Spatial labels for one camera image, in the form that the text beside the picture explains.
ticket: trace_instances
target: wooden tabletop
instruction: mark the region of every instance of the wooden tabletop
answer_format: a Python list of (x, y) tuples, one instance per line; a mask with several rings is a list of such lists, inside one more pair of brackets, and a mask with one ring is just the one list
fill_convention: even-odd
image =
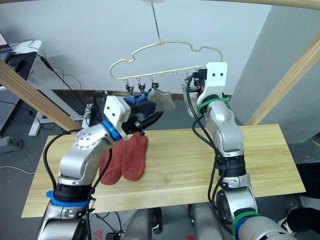
[[(277, 124), (242, 126), (246, 170), (256, 197), (305, 192), (304, 185)], [(148, 149), (142, 178), (121, 179), (114, 185), (98, 184), (95, 213), (207, 202), (214, 152), (191, 129), (146, 131)], [(48, 163), (58, 176), (59, 163), (74, 135), (56, 140)], [(42, 158), (24, 206), (22, 217), (40, 217), (48, 204), (52, 183)]]

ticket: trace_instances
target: wooden pole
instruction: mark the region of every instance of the wooden pole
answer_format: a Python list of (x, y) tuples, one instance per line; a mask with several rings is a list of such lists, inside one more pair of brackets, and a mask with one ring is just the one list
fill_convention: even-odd
[(38, 90), (33, 88), (2, 60), (0, 60), (0, 84), (5, 86), (9, 91), (17, 95), (38, 112), (51, 119), (61, 128), (67, 131), (81, 129), (79, 124), (73, 121)]
[(211, 1), (249, 3), (249, 4), (267, 4), (267, 5), (277, 5), (277, 6), (320, 10), (320, 0), (211, 0)]
[(259, 124), (277, 103), (296, 85), (320, 58), (320, 32), (314, 37), (298, 60), (292, 65), (281, 81), (274, 87), (263, 103), (250, 117), (247, 125)]

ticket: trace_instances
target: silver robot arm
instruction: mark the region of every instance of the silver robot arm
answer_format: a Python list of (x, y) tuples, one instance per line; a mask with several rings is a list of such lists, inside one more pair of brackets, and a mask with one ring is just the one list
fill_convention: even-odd
[(144, 101), (130, 108), (123, 98), (108, 96), (104, 115), (107, 121), (76, 133), (69, 151), (62, 157), (58, 181), (47, 193), (47, 205), (37, 240), (84, 240), (87, 236), (85, 216), (94, 193), (92, 184), (104, 154), (116, 141), (128, 139), (127, 134), (140, 132), (156, 122), (163, 112), (154, 112), (144, 120), (137, 113), (153, 102)]
[(232, 234), (237, 240), (295, 240), (276, 222), (258, 215), (245, 167), (244, 136), (223, 98), (226, 76), (227, 63), (209, 62), (206, 69), (192, 74), (194, 86), (189, 91), (186, 84), (182, 85), (185, 99), (192, 90), (193, 97), (189, 99), (193, 101), (187, 105), (188, 112), (191, 106), (198, 106), (200, 113), (205, 114), (206, 129), (219, 152), (215, 156), (221, 178), (221, 190), (216, 193), (219, 222), (232, 224)]

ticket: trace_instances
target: floor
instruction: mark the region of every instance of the floor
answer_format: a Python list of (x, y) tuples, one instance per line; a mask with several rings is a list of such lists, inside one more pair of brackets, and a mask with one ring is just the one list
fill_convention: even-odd
[[(83, 106), (79, 105), (73, 98), (65, 97), (64, 100), (74, 108), (78, 113), (84, 111)], [(151, 126), (150, 130), (163, 129), (183, 129), (190, 128), (193, 119), (188, 115), (183, 101), (175, 101), (176, 111), (165, 113), (162, 118)], [(20, 107), (32, 109), (24, 102)], [(43, 127), (52, 130), (40, 129), (38, 136), (29, 137), (28, 133), (33, 122), (33, 117), (23, 109), (16, 108), (9, 119), (9, 123), (4, 127), (1, 135), (11, 136), (23, 141), (21, 151), (0, 154), (0, 166), (14, 166), (24, 169), (28, 172), (34, 172), (45, 141), (48, 135), (61, 133), (61, 128), (53, 123), (44, 124)], [(296, 163), (320, 161), (320, 147), (315, 146), (311, 140), (303, 143), (289, 146)], [(0, 170), (0, 240), (34, 240), (36, 238), (40, 218), (21, 218), (28, 191), (33, 180), (33, 174), (25, 174), (15, 169), (4, 168)], [(259, 213), (263, 216), (279, 220), (283, 218), (286, 212), (292, 208), (301, 205), (301, 200), (297, 195), (279, 195), (271, 197), (259, 197), (256, 199)], [(320, 200), (306, 199), (309, 206), (319, 205)], [(121, 225), (126, 229), (128, 219), (134, 211), (119, 212)], [(194, 239), (194, 230), (188, 219), (187, 206), (168, 206), (162, 208), (163, 231), (159, 235), (152, 236), (155, 240), (192, 240)], [(115, 229), (119, 230), (119, 222), (114, 213), (111, 213), (106, 221)], [(111, 232), (111, 229), (100, 219), (92, 216), (91, 229), (98, 236), (102, 233), (102, 239), (96, 238), (92, 234), (92, 239), (105, 239), (105, 234)], [(316, 240), (320, 239), (312, 230), (297, 233), (295, 237), (298, 240)], [(225, 234), (226, 240), (232, 238)]]

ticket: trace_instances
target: red sock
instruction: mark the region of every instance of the red sock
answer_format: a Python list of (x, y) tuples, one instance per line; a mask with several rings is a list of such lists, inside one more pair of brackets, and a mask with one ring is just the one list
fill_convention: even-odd
[(148, 138), (139, 133), (124, 142), (121, 171), (125, 179), (138, 181), (145, 172)]
[[(105, 185), (113, 185), (121, 178), (121, 163), (124, 155), (124, 140), (121, 139), (112, 147), (112, 159), (101, 178), (101, 183)], [(100, 163), (99, 174), (103, 171), (109, 159), (109, 150), (103, 156)]]

